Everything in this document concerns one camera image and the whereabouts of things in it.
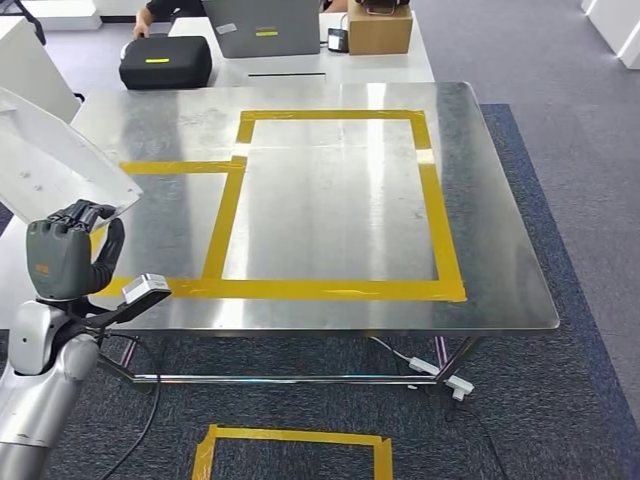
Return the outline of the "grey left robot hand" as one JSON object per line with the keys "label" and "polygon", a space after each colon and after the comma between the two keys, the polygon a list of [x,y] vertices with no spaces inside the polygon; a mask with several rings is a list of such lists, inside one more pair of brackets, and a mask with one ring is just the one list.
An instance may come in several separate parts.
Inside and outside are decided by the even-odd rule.
{"label": "grey left robot hand", "polygon": [[[99,219],[109,220],[107,237],[92,259],[91,232]],[[80,199],[27,226],[28,273],[38,297],[71,301],[108,286],[124,246],[123,222],[115,208]]]}

